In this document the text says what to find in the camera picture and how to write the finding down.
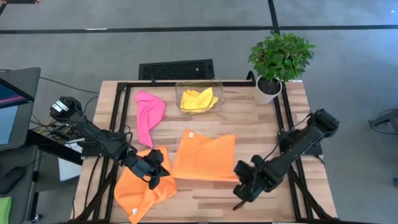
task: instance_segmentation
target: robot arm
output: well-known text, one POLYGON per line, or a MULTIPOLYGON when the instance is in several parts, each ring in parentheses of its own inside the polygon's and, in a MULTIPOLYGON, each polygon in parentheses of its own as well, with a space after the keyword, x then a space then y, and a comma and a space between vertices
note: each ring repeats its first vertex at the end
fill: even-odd
POLYGON ((282 182, 289 166, 298 157, 323 138, 334 135, 338 125, 339 122, 325 110, 317 110, 310 115, 307 127, 294 130, 280 140, 279 146, 287 148, 282 155, 269 161, 254 155, 251 158, 254 167, 238 161, 234 172, 242 184, 235 186, 234 194, 245 202, 252 202, 262 191, 270 192, 282 182))
POLYGON ((108 156, 118 161, 121 166, 128 167, 133 174, 144 180, 150 177, 149 188, 154 189, 160 182, 160 177, 170 175, 161 166, 163 154, 153 149, 144 157, 137 155, 137 149, 126 140, 127 133, 101 130, 91 121, 87 120, 81 110, 81 104, 70 96, 62 96, 50 108, 50 116, 60 123, 65 123, 79 130, 85 137, 79 146, 93 148, 103 156, 108 156))

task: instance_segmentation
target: orange cloth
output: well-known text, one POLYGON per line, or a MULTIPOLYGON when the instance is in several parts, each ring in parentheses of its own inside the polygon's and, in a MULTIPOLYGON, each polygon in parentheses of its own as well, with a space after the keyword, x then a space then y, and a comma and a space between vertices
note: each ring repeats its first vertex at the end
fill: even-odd
POLYGON ((238 181, 234 173, 235 139, 232 134, 212 139, 185 130, 175 156, 173 177, 238 181))
MULTIPOLYGON (((169 153, 166 147, 157 147, 163 154, 162 166, 171 170, 169 153)), ((149 150, 138 152, 139 156, 146 156, 149 150)), ((177 193, 174 178, 169 175, 161 177, 159 185, 154 190, 149 190, 148 183, 135 176, 129 168, 125 167, 115 188, 114 198, 127 212, 131 223, 138 223, 148 212, 151 206, 161 202, 177 193)))

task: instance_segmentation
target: gray carpet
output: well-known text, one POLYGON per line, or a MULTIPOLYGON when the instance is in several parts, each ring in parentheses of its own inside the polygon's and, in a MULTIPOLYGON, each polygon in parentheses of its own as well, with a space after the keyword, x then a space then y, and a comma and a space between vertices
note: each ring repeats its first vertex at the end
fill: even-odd
MULTIPOLYGON (((398 24, 398 3, 393 0, 275 0, 275 8, 280 26, 398 24)), ((271 24, 267 1, 257 0, 51 0, 39 5, 10 5, 0 17, 0 29, 271 24)), ((138 65, 149 62, 212 58, 216 77, 244 78, 251 69, 246 63, 250 46, 268 33, 0 35, 0 68, 41 67, 43 77, 93 91, 100 89, 103 80, 137 79, 138 65)), ((295 33, 318 45, 316 58, 303 76, 311 109, 325 108, 341 122, 337 134, 322 142, 338 216, 359 222, 396 223, 398 189, 393 187, 392 178, 398 177, 398 139, 372 131, 368 120, 378 117, 380 111, 398 108, 398 30, 295 33)), ((41 80, 34 114, 45 122, 51 104, 63 95, 82 103, 93 96, 41 80)), ((92 102, 90 118, 94 111, 92 102)), ((377 129, 392 131, 387 126, 377 129)), ((54 162, 47 164, 51 164, 47 169, 56 170, 54 162)), ((40 194, 38 212, 45 216, 41 223, 69 217, 73 184, 57 188, 40 194), (61 195, 62 202, 54 195, 61 195)))

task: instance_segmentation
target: wooden tabletop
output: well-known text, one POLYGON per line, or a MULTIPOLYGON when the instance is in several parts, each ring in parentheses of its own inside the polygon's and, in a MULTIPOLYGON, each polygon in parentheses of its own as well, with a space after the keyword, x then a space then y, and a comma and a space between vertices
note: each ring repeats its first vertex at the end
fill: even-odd
MULTIPOLYGON (((117 83, 117 81, 105 81, 102 84, 94 117, 95 125, 101 129, 109 128, 117 83)), ((139 145, 136 134, 137 107, 134 95, 138 90, 160 97, 167 105, 166 117, 153 130, 152 140, 154 146, 167 147, 172 162, 184 129, 191 129, 211 138, 235 134, 237 136, 236 162, 238 160, 250 162, 250 158, 255 154, 264 157, 277 143, 279 129, 274 104, 271 102, 268 105, 257 105, 253 97, 254 87, 224 87, 225 103, 220 106, 219 111, 196 115, 181 114, 175 104, 174 87, 133 87, 126 124, 131 127, 134 134, 132 144, 138 150, 145 149, 139 145)), ((303 83, 287 83, 287 93, 292 116, 294 122, 297 123, 309 112, 303 83)), ((123 96, 124 92, 121 96, 116 127, 119 126, 123 96)), ((285 128, 288 128, 281 96, 279 100, 285 128)), ((302 156, 302 160, 309 191, 325 211, 335 217, 335 207, 323 164, 313 156, 302 156)), ((83 210, 88 179, 94 161, 95 158, 88 158, 83 163, 75 197, 77 215, 83 210)), ((120 167, 118 176, 121 175, 122 170, 120 167)), ((88 195, 89 201, 98 188, 100 172, 101 160, 93 175, 88 195)), ((237 211, 232 211, 232 208, 240 202, 240 199, 233 194, 233 188, 237 183, 182 179, 176 179, 176 182, 178 193, 153 205, 141 222, 271 222, 294 221, 295 219, 287 177, 272 192, 263 192, 254 202, 246 203, 237 211)), ((297 191, 302 216, 305 217, 301 193, 298 189, 297 191)), ((108 192, 105 192, 99 213, 100 218, 104 217, 107 195, 108 192)), ((129 223, 126 212, 116 201, 113 202, 111 222, 129 223)))

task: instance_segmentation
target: pink cloth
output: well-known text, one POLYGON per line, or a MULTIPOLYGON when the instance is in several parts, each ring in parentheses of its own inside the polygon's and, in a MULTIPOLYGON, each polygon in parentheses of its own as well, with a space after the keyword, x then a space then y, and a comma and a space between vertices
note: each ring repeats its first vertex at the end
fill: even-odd
POLYGON ((153 148, 149 132, 165 118, 166 105, 158 97, 144 91, 138 91, 136 102, 138 141, 153 148))

